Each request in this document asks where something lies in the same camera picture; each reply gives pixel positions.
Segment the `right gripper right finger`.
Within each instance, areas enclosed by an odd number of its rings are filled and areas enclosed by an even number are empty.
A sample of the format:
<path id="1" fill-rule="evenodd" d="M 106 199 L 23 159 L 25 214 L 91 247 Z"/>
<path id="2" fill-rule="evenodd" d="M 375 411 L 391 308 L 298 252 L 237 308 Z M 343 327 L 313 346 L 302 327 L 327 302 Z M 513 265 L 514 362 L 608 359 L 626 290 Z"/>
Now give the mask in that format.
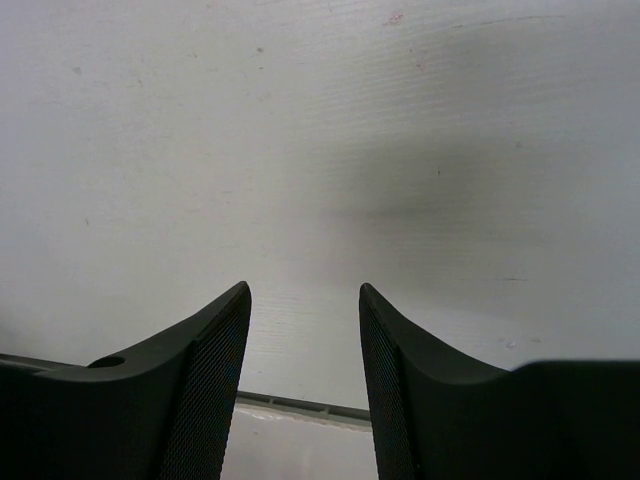
<path id="1" fill-rule="evenodd" d="M 372 285 L 359 322 L 382 479 L 635 479 L 639 365 L 503 370 L 404 317 Z"/>

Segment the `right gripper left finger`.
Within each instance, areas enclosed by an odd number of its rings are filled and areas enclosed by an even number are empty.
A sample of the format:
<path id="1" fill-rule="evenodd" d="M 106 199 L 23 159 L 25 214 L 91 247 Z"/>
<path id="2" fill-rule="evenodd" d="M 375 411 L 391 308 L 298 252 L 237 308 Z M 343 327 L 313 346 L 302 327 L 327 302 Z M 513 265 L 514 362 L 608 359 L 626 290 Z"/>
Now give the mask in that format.
<path id="1" fill-rule="evenodd" d="M 3 355 L 2 477 L 219 478 L 251 305 L 240 282 L 86 366 Z"/>

